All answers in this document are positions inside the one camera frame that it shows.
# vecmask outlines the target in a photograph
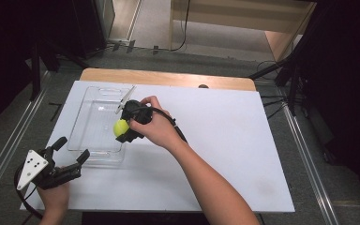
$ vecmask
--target cable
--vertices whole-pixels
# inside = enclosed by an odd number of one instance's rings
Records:
[[[181,29],[182,29],[182,33],[184,35],[184,39],[183,39],[183,42],[182,44],[180,45],[180,47],[178,47],[177,49],[173,49],[173,50],[169,50],[169,49],[151,49],[151,48],[144,48],[144,47],[131,47],[132,49],[138,49],[138,50],[148,50],[148,51],[153,51],[153,52],[156,52],[156,51],[159,51],[159,52],[176,52],[178,50],[180,50],[185,44],[186,44],[186,39],[187,39],[187,24],[188,24],[188,14],[189,14],[189,5],[190,5],[190,2],[191,0],[188,0],[188,4],[187,4],[187,14],[186,14],[186,20],[185,20],[185,25],[184,25],[184,29],[183,29],[183,21],[181,21]],[[113,48],[113,46],[109,46],[105,49],[102,49],[102,50],[98,50],[94,53],[99,53],[99,52],[103,52],[103,51],[106,51],[110,48]],[[125,48],[128,48],[127,45],[123,45],[123,44],[119,44],[119,47],[125,47]]]
[[[20,200],[22,201],[22,204],[24,204],[24,207],[35,217],[42,219],[43,216],[36,210],[34,209],[24,198],[24,196],[22,195],[22,193],[17,189],[17,186],[19,185],[19,175],[20,175],[20,171],[23,170],[24,167],[24,163],[23,162],[16,170],[16,172],[14,173],[14,188],[16,189],[16,193],[19,196]]]
[[[267,61],[262,61],[259,65],[256,66],[256,72],[259,72],[259,66],[263,63],[268,63],[268,62],[271,62],[271,63],[274,63],[277,65],[277,62],[276,61],[273,61],[273,60],[267,60]],[[268,79],[268,78],[265,78],[264,76],[261,76],[261,78],[265,79],[265,80],[273,80],[273,79]]]
[[[28,215],[28,217],[22,222],[22,225],[26,224],[28,222],[28,220],[30,220],[30,218],[33,216],[32,213],[30,213],[30,215]]]
[[[287,98],[287,96],[260,96],[260,98]]]
[[[262,221],[262,225],[265,225],[264,219],[263,219],[263,215],[259,214],[260,220]]]
[[[31,195],[34,194],[36,189],[37,189],[37,186],[34,187],[34,189],[31,191],[31,193],[27,197],[25,197],[25,199],[27,200],[29,197],[31,197]]]
[[[188,14],[189,14],[189,5],[190,5],[191,0],[188,0],[188,6],[187,6],[187,14],[186,14],[186,20],[184,23],[184,39],[183,39],[183,43],[180,45],[180,47],[178,47],[177,49],[171,50],[171,52],[175,52],[179,49],[181,49],[183,47],[183,45],[186,43],[186,38],[187,38],[187,23],[188,23]]]
[[[269,106],[269,105],[273,105],[273,104],[276,104],[276,103],[279,103],[279,102],[282,102],[284,99],[280,99],[280,100],[276,100],[276,101],[271,101],[271,102],[267,102],[267,103],[264,103],[263,106],[266,107],[266,106]]]
[[[272,114],[270,114],[269,116],[267,116],[267,120],[269,120],[271,117],[273,117],[275,114],[277,114],[280,110],[282,110],[283,108],[285,108],[285,106],[287,106],[288,104],[284,103],[282,104],[279,109],[277,109],[275,112],[273,112]]]
[[[138,110],[151,110],[151,111],[154,111],[156,113],[159,113],[161,115],[163,115],[163,117],[165,117],[166,119],[169,120],[169,122],[172,124],[172,126],[174,127],[174,129],[176,130],[177,134],[180,136],[180,138],[184,141],[184,142],[187,142],[187,139],[186,137],[184,136],[183,132],[181,131],[180,127],[178,127],[176,125],[176,122],[175,122],[175,119],[172,119],[168,114],[166,114],[164,111],[160,110],[160,109],[157,109],[157,108],[154,108],[154,107],[148,107],[148,106],[145,106],[145,107],[139,107],[137,109],[134,109],[130,112],[136,112]]]

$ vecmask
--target hand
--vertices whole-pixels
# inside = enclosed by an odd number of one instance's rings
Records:
[[[162,109],[157,97],[146,97],[141,101],[141,104],[151,104],[152,107],[164,111],[170,116],[169,112]],[[146,125],[142,125],[137,121],[131,119],[129,127],[142,135],[144,135],[152,143],[164,147],[171,151],[179,142],[183,143],[183,140],[177,134],[173,125],[167,118],[158,112],[153,112],[152,121]]]
[[[68,210],[69,183],[46,190],[38,187],[37,192],[45,205],[40,224],[61,224]]]

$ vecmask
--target wrist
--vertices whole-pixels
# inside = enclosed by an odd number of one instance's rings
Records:
[[[168,147],[165,147],[172,155],[176,155],[178,152],[184,151],[189,147],[187,142],[184,142],[182,139],[175,139],[171,142]]]
[[[47,209],[43,215],[42,220],[40,221],[40,225],[43,224],[53,224],[58,225],[63,221],[64,216],[66,215],[67,209]]]

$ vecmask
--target forearm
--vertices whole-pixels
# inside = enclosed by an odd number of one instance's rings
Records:
[[[62,223],[67,210],[45,211],[39,225],[59,225]]]
[[[259,224],[242,196],[185,142],[168,149],[177,159],[211,224]]]

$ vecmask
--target black cable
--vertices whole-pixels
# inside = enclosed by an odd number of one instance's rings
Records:
[[[148,107],[148,106],[144,106],[144,107],[139,107],[137,109],[134,109],[130,112],[136,112],[138,110],[151,110],[151,111],[154,111],[156,113],[159,113],[161,115],[163,115],[163,117],[165,117],[166,119],[169,120],[169,122],[172,124],[172,126],[174,127],[174,129],[176,130],[177,134],[180,136],[180,138],[184,141],[184,142],[187,142],[187,139],[186,137],[184,136],[183,132],[181,131],[180,127],[178,127],[176,125],[176,122],[175,122],[175,119],[172,119],[168,114],[166,114],[164,111],[160,110],[160,109],[157,109],[157,108],[154,108],[154,107]]]
[[[280,110],[285,108],[286,104],[282,104],[279,109],[277,109],[275,112],[273,112],[271,115],[267,116],[267,120],[269,120],[271,117],[273,117],[275,114],[277,114]]]
[[[295,98],[294,102],[295,103],[302,103],[303,100],[305,100],[305,99],[304,98]],[[288,103],[289,100],[288,100],[287,97],[283,97],[281,99],[278,99],[278,100],[275,100],[275,101],[272,101],[272,102],[280,102],[280,101],[285,101],[286,103]]]
[[[119,47],[127,48],[127,45],[119,45]],[[132,49],[136,50],[148,50],[148,51],[158,51],[158,52],[171,52],[169,49],[151,49],[151,48],[144,48],[144,47],[131,47]]]
[[[263,215],[259,214],[260,220],[262,221],[262,225],[265,225],[264,219],[263,219]]]
[[[30,213],[30,215],[28,215],[28,217],[22,222],[22,225],[26,224],[28,222],[28,220],[30,220],[30,218],[33,216],[32,213]]]
[[[51,118],[51,122],[52,122],[54,120],[54,118],[57,116],[57,114],[60,112],[61,107],[63,107],[63,104],[49,102],[49,105],[57,106],[57,109]]]
[[[184,31],[185,31],[185,29],[183,29],[183,21],[180,21],[180,28],[181,28],[181,33],[183,34],[183,36],[186,34]],[[185,43],[185,45],[186,45],[186,48],[183,50],[183,52],[185,52],[186,51],[186,49],[187,49],[187,47],[188,47],[188,45]]]
[[[260,98],[287,98],[287,96],[260,96]]]
[[[269,106],[269,105],[273,105],[279,102],[282,102],[284,99],[280,99],[280,100],[276,100],[276,101],[270,101],[270,102],[266,102],[263,104],[264,107]]]
[[[259,72],[259,66],[260,66],[261,64],[269,63],[269,62],[270,62],[270,63],[277,64],[277,62],[276,62],[276,61],[273,61],[273,60],[262,61],[259,65],[256,66],[256,72]],[[274,79],[265,78],[265,77],[264,77],[265,75],[261,76],[261,78],[263,78],[263,79],[265,79],[265,80],[269,80],[269,81],[273,81],[273,80],[274,80]]]
[[[35,217],[42,219],[43,216],[36,210],[34,209],[24,198],[24,196],[22,195],[22,193],[17,189],[17,186],[19,185],[19,174],[20,171],[23,170],[24,167],[24,163],[22,163],[16,170],[16,172],[14,173],[14,188],[16,189],[16,193],[19,196],[20,200],[22,201],[22,204],[24,205],[24,207]]]
[[[186,38],[187,38],[187,23],[188,23],[188,14],[189,14],[189,3],[191,2],[191,0],[188,0],[188,6],[187,6],[187,14],[186,14],[186,21],[184,23],[184,39],[183,39],[183,43],[180,45],[180,47],[178,47],[177,49],[171,50],[171,52],[175,52],[179,49],[181,49],[183,47],[183,45],[186,43]]]
[[[34,189],[29,193],[27,197],[25,197],[25,200],[27,200],[29,197],[31,197],[32,194],[34,194],[35,190],[37,189],[37,186],[34,187]]]

